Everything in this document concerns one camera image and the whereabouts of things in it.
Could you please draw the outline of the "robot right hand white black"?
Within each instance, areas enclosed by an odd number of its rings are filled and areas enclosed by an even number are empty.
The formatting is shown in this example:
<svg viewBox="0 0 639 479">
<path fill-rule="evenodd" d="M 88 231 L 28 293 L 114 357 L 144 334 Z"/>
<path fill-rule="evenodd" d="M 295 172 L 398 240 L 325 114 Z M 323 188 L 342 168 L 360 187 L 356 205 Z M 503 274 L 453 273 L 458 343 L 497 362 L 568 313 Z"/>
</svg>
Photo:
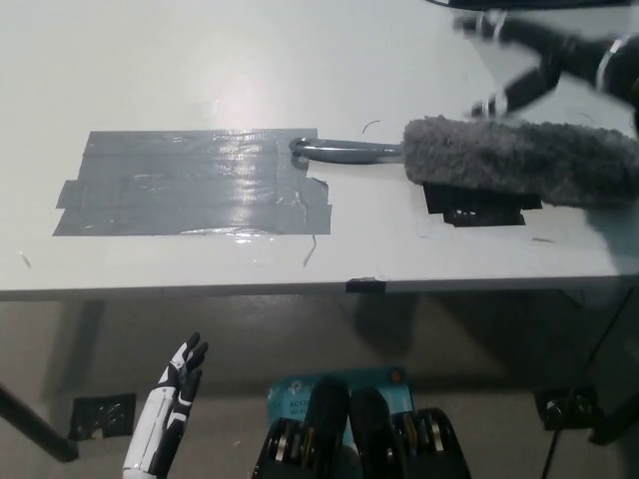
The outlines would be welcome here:
<svg viewBox="0 0 639 479">
<path fill-rule="evenodd" d="M 466 37 L 499 45 L 516 44 L 539 56 L 537 67 L 476 102 L 469 112 L 472 118 L 496 119 L 513 114 L 553 91 L 564 74 L 601 94 L 627 103 L 632 101 L 620 70 L 620 54 L 629 43 L 627 37 L 587 39 L 505 11 L 462 16 L 453 21 L 452 27 Z"/>
</svg>

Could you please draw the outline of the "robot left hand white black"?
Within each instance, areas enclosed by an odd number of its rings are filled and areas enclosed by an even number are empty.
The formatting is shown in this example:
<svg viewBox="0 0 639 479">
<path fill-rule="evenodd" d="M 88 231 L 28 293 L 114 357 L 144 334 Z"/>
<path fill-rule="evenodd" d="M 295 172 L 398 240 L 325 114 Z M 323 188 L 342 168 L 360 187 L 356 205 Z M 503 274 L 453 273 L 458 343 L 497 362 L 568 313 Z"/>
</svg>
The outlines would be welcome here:
<svg viewBox="0 0 639 479">
<path fill-rule="evenodd" d="M 123 463 L 124 479 L 168 476 L 198 394 L 208 348 L 196 332 L 166 365 L 136 424 Z"/>
</svg>

